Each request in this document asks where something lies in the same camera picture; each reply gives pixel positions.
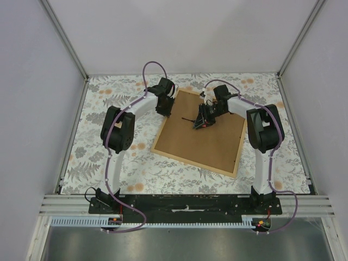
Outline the wooden picture frame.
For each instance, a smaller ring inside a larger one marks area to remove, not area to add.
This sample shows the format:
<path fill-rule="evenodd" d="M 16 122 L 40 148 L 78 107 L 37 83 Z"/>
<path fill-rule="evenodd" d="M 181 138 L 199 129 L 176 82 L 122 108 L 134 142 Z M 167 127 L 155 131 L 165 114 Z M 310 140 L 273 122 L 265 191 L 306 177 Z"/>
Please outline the wooden picture frame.
<path fill-rule="evenodd" d="M 177 161 L 236 178 L 246 133 L 246 120 L 224 114 L 210 127 L 193 129 L 202 99 L 197 92 L 180 89 L 171 116 L 166 118 L 151 151 Z"/>

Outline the red black screwdriver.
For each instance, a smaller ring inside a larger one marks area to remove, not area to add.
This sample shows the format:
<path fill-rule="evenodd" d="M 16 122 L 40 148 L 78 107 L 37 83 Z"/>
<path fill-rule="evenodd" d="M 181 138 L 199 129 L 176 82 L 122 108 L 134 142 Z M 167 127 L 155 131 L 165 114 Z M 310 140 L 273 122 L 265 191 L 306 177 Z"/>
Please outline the red black screwdriver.
<path fill-rule="evenodd" d="M 203 119 L 203 118 L 197 118 L 195 120 L 189 120 L 187 118 L 182 118 L 183 120 L 192 122 L 193 125 L 193 129 L 201 129 L 201 128 L 207 128 L 209 127 L 209 124 Z"/>

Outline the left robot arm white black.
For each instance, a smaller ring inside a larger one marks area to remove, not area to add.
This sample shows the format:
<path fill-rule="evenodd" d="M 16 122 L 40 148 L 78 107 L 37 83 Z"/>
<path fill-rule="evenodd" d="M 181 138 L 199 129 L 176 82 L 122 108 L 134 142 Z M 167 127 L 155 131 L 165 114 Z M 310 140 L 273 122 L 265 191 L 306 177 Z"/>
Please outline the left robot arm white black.
<path fill-rule="evenodd" d="M 162 77 L 157 85 L 146 87 L 144 93 L 129 105 L 108 108 L 101 130 L 103 146 L 108 151 L 104 172 L 107 192 L 96 190 L 96 199 L 107 213 L 115 213 L 120 207 L 120 200 L 115 194 L 120 188 L 120 172 L 125 151 L 134 140 L 136 120 L 152 109 L 162 116 L 170 117 L 175 101 L 174 94 L 175 84 Z"/>

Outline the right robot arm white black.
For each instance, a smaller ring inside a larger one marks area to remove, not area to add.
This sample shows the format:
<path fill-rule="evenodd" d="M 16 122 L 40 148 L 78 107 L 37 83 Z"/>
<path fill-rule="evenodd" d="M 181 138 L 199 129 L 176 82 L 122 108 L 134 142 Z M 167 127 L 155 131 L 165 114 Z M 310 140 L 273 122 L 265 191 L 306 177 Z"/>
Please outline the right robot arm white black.
<path fill-rule="evenodd" d="M 247 133 L 253 147 L 255 161 L 255 178 L 251 186 L 249 200 L 250 210 L 261 214 L 276 203 L 276 192 L 271 177 L 273 159 L 284 140 L 281 119 L 274 104 L 260 105 L 241 96 L 232 94 L 226 85 L 214 89 L 216 101 L 204 102 L 198 106 L 198 115 L 194 121 L 194 129 L 210 127 L 216 118 L 230 113 L 237 114 L 247 121 Z"/>

